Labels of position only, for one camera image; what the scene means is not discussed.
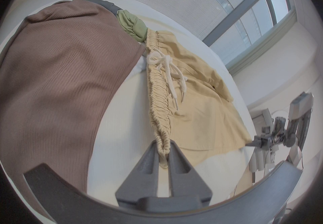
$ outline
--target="black garment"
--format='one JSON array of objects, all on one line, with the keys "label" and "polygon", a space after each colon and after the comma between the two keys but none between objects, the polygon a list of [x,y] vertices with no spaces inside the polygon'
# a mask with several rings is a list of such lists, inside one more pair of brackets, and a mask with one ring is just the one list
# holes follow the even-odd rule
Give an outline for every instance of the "black garment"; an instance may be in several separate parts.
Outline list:
[{"label": "black garment", "polygon": [[110,3],[108,1],[103,1],[103,0],[86,0],[90,1],[95,4],[99,4],[103,6],[104,8],[108,9],[110,12],[112,12],[115,16],[117,16],[118,10],[122,10],[120,7],[116,6],[114,3]]}]

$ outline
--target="pile of clothes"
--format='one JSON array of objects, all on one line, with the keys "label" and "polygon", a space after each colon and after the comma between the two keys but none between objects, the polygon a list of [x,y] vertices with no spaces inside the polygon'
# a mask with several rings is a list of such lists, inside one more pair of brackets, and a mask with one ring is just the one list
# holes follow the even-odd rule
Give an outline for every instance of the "pile of clothes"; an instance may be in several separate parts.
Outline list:
[{"label": "pile of clothes", "polygon": [[46,163],[86,192],[103,114],[145,69],[162,167],[170,139],[192,165],[251,141],[221,77],[172,33],[107,1],[61,1],[26,17],[0,58],[0,160],[35,210],[23,174]]}]

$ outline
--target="brown garment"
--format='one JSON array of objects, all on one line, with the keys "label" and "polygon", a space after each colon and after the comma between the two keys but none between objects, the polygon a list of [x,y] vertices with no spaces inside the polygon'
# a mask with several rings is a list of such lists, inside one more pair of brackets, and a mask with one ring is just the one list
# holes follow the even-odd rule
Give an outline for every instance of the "brown garment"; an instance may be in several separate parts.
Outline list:
[{"label": "brown garment", "polygon": [[2,51],[0,160],[38,212],[23,173],[45,162],[86,192],[101,118],[144,51],[110,11],[85,0],[26,17]]}]

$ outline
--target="white tablecloth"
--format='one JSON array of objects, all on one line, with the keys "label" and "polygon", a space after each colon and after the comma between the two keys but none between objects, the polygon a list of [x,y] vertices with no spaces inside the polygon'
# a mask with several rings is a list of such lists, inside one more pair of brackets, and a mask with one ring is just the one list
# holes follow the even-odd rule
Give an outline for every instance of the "white tablecloth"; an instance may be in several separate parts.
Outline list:
[{"label": "white tablecloth", "polygon": [[[175,21],[145,4],[136,0],[107,1],[137,15],[153,30],[173,32],[185,48],[216,69],[228,86],[248,132],[254,137],[256,132],[252,119],[236,84],[223,62],[208,46]],[[0,51],[17,28],[0,45]],[[89,165],[87,193],[106,203],[118,205],[115,191],[153,139],[148,117],[147,76],[143,72],[121,85],[103,116]],[[252,152],[253,147],[242,148],[210,157],[196,166],[197,172],[213,191],[211,204],[227,199],[242,177]],[[160,168],[158,196],[167,197],[168,192],[168,174]]]}]

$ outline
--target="table surface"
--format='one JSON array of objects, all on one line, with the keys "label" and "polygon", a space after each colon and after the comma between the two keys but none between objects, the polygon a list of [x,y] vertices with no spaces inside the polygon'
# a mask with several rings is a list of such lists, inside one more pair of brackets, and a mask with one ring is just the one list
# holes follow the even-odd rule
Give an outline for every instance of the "table surface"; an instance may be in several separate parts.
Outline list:
[{"label": "table surface", "polygon": [[[153,30],[171,31],[180,44],[216,69],[234,98],[233,104],[253,139],[256,131],[240,92],[223,62],[208,46],[183,26],[148,5],[136,0],[107,1],[135,14]],[[18,26],[2,42],[0,51]],[[148,116],[147,75],[146,72],[142,72],[121,85],[103,115],[90,160],[87,193],[103,202],[118,205],[115,191],[153,139]],[[228,198],[242,177],[253,150],[253,147],[244,147],[226,154],[215,155],[195,167],[213,191],[210,204]],[[168,192],[168,173],[167,170],[160,168],[158,196],[168,197]]]}]

